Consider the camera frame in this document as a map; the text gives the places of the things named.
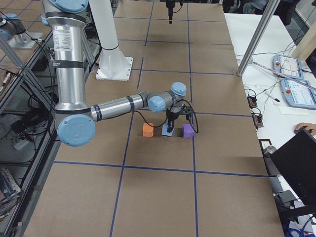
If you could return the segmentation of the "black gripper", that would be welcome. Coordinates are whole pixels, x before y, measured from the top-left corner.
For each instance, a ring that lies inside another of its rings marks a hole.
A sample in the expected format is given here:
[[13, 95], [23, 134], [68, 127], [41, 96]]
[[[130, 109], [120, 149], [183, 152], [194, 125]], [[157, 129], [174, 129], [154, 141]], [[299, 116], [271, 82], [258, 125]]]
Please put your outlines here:
[[172, 24], [173, 9], [175, 7], [175, 0], [166, 0], [165, 5], [168, 8], [169, 24]]
[[174, 121], [178, 119], [180, 116], [181, 111], [171, 111], [167, 110], [166, 111], [166, 118], [167, 118], [167, 133], [172, 133], [174, 130]]

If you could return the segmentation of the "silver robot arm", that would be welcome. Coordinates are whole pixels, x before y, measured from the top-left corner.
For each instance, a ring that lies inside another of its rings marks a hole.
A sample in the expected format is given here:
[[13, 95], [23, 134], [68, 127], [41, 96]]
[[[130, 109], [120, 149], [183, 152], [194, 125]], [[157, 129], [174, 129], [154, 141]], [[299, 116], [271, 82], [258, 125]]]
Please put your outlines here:
[[113, 11], [108, 0], [44, 0], [43, 22], [52, 28], [59, 102], [55, 106], [55, 128], [59, 139], [78, 147], [91, 141], [95, 123], [112, 119], [136, 109], [148, 107], [152, 112], [167, 111], [169, 130], [174, 113], [180, 110], [187, 88], [175, 82], [160, 94], [143, 91], [102, 104], [89, 105], [85, 96], [83, 61], [84, 12], [91, 9], [98, 34], [101, 55], [98, 79], [127, 81], [133, 58], [125, 57], [119, 48]]

